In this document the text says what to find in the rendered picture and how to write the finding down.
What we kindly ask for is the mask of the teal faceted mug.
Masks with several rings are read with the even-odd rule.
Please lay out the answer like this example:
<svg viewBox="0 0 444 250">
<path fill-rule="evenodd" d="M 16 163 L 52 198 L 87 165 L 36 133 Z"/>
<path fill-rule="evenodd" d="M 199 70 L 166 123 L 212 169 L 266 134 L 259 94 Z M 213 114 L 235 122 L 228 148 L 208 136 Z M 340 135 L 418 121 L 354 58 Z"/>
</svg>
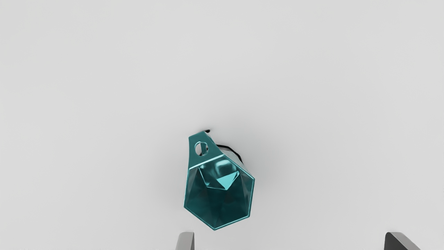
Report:
<svg viewBox="0 0 444 250">
<path fill-rule="evenodd" d="M 208 130 L 188 138 L 184 208 L 213 231 L 250 217 L 255 178 L 241 156 Z"/>
</svg>

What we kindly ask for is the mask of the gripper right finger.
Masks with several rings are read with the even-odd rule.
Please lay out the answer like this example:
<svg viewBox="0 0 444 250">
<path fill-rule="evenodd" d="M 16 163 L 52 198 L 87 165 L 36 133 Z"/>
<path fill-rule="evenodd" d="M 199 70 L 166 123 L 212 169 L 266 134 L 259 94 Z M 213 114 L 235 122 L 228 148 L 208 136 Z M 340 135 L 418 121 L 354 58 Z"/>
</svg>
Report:
<svg viewBox="0 0 444 250">
<path fill-rule="evenodd" d="M 384 237 L 384 250 L 421 250 L 401 232 L 387 232 Z"/>
</svg>

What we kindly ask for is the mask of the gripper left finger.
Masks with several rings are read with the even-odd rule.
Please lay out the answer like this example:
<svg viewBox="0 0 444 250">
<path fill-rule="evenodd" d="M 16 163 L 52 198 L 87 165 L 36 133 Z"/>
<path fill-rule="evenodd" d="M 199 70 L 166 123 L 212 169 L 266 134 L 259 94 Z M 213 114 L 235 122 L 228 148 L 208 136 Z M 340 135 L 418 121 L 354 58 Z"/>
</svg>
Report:
<svg viewBox="0 0 444 250">
<path fill-rule="evenodd" d="M 180 233 L 176 243 L 176 250 L 195 250 L 195 233 Z"/>
</svg>

